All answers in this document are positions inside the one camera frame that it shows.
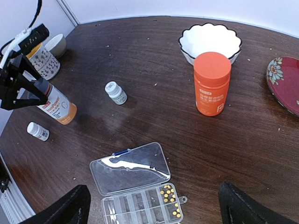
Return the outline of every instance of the small white pill bottle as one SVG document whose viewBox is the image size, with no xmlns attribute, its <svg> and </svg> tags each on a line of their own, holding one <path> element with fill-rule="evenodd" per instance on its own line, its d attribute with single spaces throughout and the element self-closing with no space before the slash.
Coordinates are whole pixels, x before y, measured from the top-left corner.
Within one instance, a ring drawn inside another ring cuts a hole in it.
<svg viewBox="0 0 299 224">
<path fill-rule="evenodd" d="M 34 122 L 29 123 L 27 132 L 42 141 L 48 140 L 50 136 L 50 132 L 47 129 Z"/>
<path fill-rule="evenodd" d="M 116 82 L 112 81 L 108 83 L 105 87 L 105 91 L 117 105 L 124 104 L 128 99 L 124 90 L 122 90 Z"/>
</svg>

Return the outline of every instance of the clear plastic pill organizer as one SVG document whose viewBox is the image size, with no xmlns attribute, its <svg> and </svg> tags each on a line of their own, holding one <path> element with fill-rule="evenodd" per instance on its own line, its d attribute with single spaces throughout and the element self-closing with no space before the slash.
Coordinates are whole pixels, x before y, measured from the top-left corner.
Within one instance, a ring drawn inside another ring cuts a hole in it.
<svg viewBox="0 0 299 224">
<path fill-rule="evenodd" d="M 90 163 L 106 224 L 175 224 L 181 204 L 162 147 L 153 142 Z"/>
</svg>

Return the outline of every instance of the orange and white bottle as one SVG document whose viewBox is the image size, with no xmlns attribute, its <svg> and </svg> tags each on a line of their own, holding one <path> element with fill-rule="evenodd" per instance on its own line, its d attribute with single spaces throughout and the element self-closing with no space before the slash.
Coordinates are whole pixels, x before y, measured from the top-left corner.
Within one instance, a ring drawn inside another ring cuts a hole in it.
<svg viewBox="0 0 299 224">
<path fill-rule="evenodd" d="M 76 105 L 70 102 L 64 94 L 44 78 L 33 82 L 34 86 L 48 97 L 48 102 L 45 105 L 39 105 L 37 107 L 59 123 L 63 125 L 69 124 L 76 116 Z M 32 93 L 28 93 L 27 98 L 34 99 L 37 97 Z"/>
<path fill-rule="evenodd" d="M 231 63 L 222 54 L 207 52 L 194 61 L 196 106 L 206 116 L 220 114 L 225 105 L 231 75 Z"/>
</svg>

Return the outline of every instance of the white cup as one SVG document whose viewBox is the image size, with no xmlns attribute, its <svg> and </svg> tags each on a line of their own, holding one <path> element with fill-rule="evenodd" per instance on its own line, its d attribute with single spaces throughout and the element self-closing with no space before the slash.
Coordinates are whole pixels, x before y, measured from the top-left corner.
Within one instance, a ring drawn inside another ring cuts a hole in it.
<svg viewBox="0 0 299 224">
<path fill-rule="evenodd" d="M 59 61 L 40 43 L 27 55 L 38 73 L 46 80 L 52 79 L 60 69 Z M 35 80 L 28 72 L 23 75 L 28 80 Z"/>
</svg>

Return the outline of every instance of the pill organizer lid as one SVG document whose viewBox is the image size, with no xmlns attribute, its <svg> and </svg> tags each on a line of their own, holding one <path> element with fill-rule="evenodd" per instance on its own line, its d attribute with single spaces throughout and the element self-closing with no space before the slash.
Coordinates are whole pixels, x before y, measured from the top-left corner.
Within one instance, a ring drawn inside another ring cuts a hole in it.
<svg viewBox="0 0 299 224">
<path fill-rule="evenodd" d="M 162 147 L 157 142 L 94 160 L 90 170 L 103 196 L 161 184 L 171 177 Z"/>
</svg>

